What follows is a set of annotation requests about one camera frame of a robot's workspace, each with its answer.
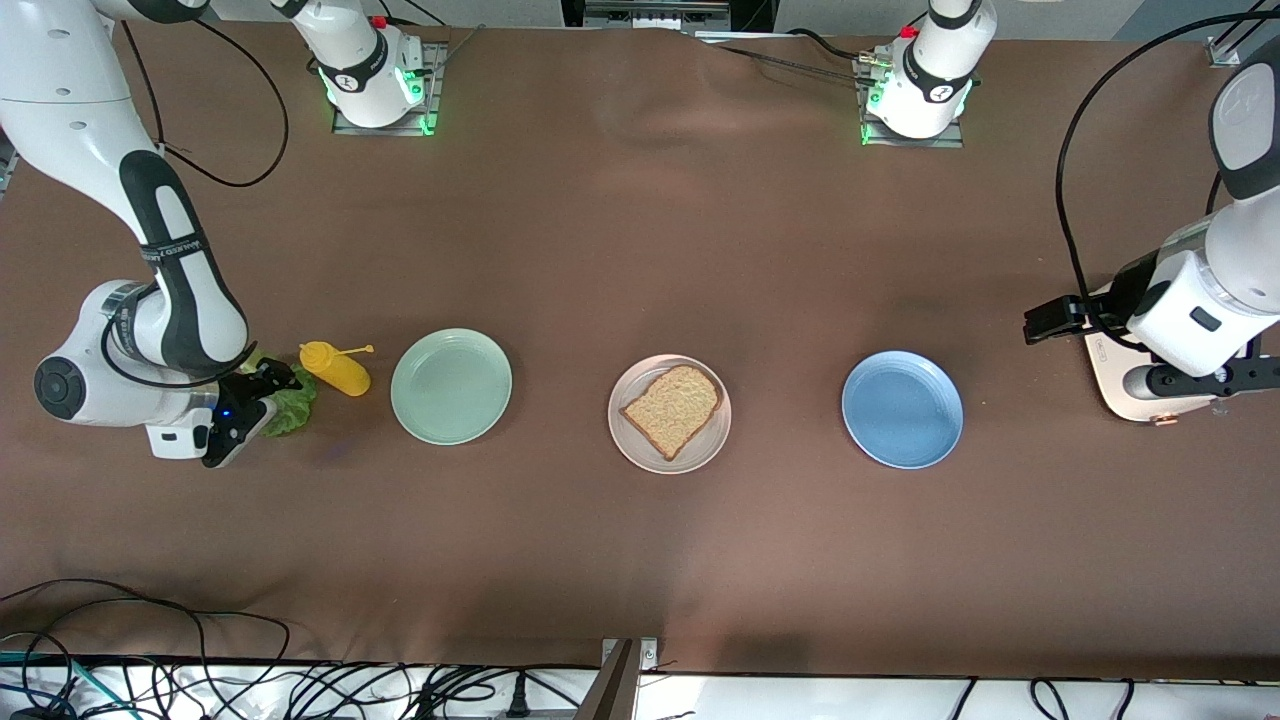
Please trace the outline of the mint green plate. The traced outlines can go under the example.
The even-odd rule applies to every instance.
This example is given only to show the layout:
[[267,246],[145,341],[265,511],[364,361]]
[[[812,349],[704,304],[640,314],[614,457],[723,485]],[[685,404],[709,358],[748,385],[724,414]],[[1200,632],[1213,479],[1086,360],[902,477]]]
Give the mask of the mint green plate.
[[488,334],[442,329],[401,356],[390,379],[390,405],[413,438],[436,446],[465,445],[500,420],[513,382],[506,351]]

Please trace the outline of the white toaster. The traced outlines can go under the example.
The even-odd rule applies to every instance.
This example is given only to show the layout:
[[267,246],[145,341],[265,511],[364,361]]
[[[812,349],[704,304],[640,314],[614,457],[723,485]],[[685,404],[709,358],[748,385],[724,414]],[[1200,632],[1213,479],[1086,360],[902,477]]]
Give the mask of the white toaster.
[[[1125,373],[1139,365],[1165,363],[1165,360],[1148,352],[1124,348],[1102,333],[1089,334],[1085,340],[1085,350],[1102,400],[1114,414],[1125,420],[1162,425],[1175,421],[1181,415],[1206,407],[1212,407],[1216,413],[1225,411],[1222,404],[1229,398],[1204,396],[1161,398],[1155,401],[1132,398],[1125,395],[1121,387]],[[1280,356],[1280,354],[1263,354],[1261,340],[1254,338],[1233,357],[1249,356]]]

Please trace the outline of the metal frame bracket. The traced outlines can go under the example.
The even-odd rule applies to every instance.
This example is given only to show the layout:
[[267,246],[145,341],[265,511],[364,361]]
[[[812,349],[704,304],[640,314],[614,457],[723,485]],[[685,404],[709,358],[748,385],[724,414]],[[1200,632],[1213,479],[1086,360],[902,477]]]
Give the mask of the metal frame bracket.
[[657,666],[659,641],[608,638],[603,646],[604,662],[573,720],[635,720],[639,680],[643,671]]

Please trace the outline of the green lettuce leaf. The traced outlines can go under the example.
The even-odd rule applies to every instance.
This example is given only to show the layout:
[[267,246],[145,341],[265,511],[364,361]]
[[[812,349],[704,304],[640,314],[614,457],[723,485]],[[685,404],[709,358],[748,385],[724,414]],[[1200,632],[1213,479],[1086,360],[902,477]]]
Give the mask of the green lettuce leaf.
[[288,436],[302,429],[308,423],[317,397],[317,383],[314,375],[300,363],[288,363],[285,359],[282,360],[274,355],[264,354],[257,350],[255,350],[250,359],[242,364],[241,369],[253,370],[264,359],[279,360],[280,363],[284,361],[288,364],[300,387],[293,389],[279,389],[268,397],[268,400],[274,404],[276,411],[274,416],[262,427],[259,434],[261,437],[271,438]]

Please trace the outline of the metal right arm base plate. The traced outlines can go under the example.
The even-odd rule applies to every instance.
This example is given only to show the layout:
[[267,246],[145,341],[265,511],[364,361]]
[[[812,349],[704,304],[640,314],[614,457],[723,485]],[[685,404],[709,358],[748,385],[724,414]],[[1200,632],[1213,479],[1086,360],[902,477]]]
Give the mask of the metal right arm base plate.
[[325,78],[337,135],[425,137],[435,135],[448,46],[399,33],[396,47],[361,88],[348,74]]

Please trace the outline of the blue plate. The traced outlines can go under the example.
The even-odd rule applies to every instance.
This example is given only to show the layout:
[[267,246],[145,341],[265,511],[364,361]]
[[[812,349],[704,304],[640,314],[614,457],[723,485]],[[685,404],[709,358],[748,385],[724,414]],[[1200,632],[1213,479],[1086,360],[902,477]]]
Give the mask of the blue plate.
[[872,354],[847,374],[840,411],[850,439],[897,470],[932,468],[959,446],[964,406],[941,366],[919,354]]

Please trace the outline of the grey power strip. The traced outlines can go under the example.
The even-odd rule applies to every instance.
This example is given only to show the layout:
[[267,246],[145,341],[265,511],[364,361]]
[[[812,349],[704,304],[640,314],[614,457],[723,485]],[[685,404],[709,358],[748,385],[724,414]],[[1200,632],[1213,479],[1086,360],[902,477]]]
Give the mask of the grey power strip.
[[582,27],[730,31],[730,0],[581,0]]

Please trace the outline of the brown bread slice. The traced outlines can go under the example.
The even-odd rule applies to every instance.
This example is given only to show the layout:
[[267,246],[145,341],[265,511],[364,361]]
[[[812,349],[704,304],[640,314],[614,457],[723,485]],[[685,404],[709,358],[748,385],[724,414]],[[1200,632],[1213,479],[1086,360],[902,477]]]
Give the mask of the brown bread slice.
[[620,414],[671,462],[710,423],[723,401],[717,380],[685,363],[657,375]]

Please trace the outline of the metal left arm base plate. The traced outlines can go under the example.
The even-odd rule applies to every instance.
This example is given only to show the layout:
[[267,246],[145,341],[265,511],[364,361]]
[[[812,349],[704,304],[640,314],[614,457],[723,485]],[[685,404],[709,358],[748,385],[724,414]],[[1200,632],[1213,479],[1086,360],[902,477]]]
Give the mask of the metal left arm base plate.
[[861,142],[960,149],[959,117],[972,83],[966,82],[956,94],[950,86],[942,86],[946,99],[933,102],[928,94],[900,78],[895,59],[887,51],[887,46],[878,46],[858,61],[856,78],[863,82],[858,90]]

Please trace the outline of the beige plate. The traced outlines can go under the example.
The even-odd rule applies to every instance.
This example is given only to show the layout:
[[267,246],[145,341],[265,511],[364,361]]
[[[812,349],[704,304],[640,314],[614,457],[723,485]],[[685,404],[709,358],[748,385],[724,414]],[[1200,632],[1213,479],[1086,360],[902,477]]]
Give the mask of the beige plate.
[[[678,366],[701,372],[714,387],[718,404],[707,423],[668,460],[632,423],[623,409],[640,398],[654,380]],[[732,427],[732,402],[721,378],[707,364],[677,354],[645,357],[623,372],[611,391],[607,420],[618,451],[635,466],[660,475],[678,475],[705,466],[724,447]]]

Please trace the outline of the aluminium corner bracket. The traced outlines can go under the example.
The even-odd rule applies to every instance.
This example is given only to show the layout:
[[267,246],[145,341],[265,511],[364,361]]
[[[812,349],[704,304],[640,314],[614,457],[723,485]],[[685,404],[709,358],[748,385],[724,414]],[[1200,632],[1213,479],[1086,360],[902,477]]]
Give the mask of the aluminium corner bracket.
[[1206,40],[1204,49],[1211,67],[1238,67],[1243,58],[1243,46],[1263,24],[1263,20],[1238,20],[1220,35]]

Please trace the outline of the yellow mustard squeeze bottle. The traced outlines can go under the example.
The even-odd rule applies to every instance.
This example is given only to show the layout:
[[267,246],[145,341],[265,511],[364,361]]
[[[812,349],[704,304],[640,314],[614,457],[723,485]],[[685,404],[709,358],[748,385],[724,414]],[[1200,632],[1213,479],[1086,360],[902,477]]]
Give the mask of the yellow mustard squeeze bottle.
[[356,354],[372,354],[372,345],[351,350],[338,350],[324,341],[310,341],[298,347],[301,366],[317,380],[328,383],[349,397],[366,395],[371,387],[367,369],[355,359]]

